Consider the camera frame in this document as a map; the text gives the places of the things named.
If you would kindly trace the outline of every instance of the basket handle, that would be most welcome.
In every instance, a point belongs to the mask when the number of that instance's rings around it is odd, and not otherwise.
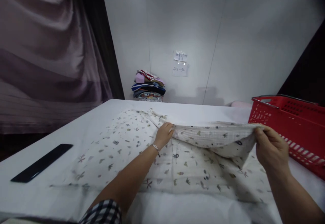
[[[257,97],[252,97],[252,100],[254,100],[254,101],[258,101],[258,102],[261,102],[261,103],[263,103],[263,104],[270,105],[270,106],[272,106],[272,107],[278,109],[279,107],[277,107],[277,106],[275,106],[275,105],[271,105],[271,104],[268,104],[268,103],[266,103],[266,102],[263,102],[263,101],[260,101],[260,100],[256,99],[256,98],[260,98],[260,97],[273,97],[273,96],[288,97],[288,98],[296,99],[296,100],[299,100],[299,101],[302,101],[302,102],[306,102],[306,103],[309,103],[309,104],[318,105],[318,103],[314,103],[314,102],[310,102],[310,101],[307,101],[307,100],[298,99],[298,98],[295,98],[295,97],[292,97],[292,96],[289,96],[289,95],[260,95],[260,96],[257,96]]]

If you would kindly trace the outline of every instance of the red plastic basket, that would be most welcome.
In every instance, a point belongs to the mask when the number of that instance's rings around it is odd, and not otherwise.
[[[325,180],[325,108],[286,95],[253,97],[249,122],[272,127],[289,144],[289,154]]]

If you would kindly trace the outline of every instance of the white wall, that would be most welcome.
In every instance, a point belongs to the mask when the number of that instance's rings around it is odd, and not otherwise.
[[[275,94],[325,17],[320,0],[105,0],[126,99],[137,69],[164,102],[224,105]],[[189,76],[173,77],[173,50]]]

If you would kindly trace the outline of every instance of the purple curtain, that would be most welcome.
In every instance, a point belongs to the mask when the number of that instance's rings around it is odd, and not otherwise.
[[[80,0],[0,0],[0,134],[52,132],[111,98]]]

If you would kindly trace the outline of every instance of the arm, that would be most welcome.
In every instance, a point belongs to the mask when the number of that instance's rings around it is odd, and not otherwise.
[[[282,222],[325,223],[325,214],[292,176],[288,144],[270,127],[255,129],[257,159],[266,170]]]
[[[154,141],[154,144],[159,150],[161,150],[172,137],[174,132],[174,130],[170,131],[172,126],[173,124],[171,123],[165,123],[159,128]],[[150,145],[101,191],[90,205],[89,209],[102,200],[113,199],[118,203],[122,212],[126,213],[157,155],[157,150]]]

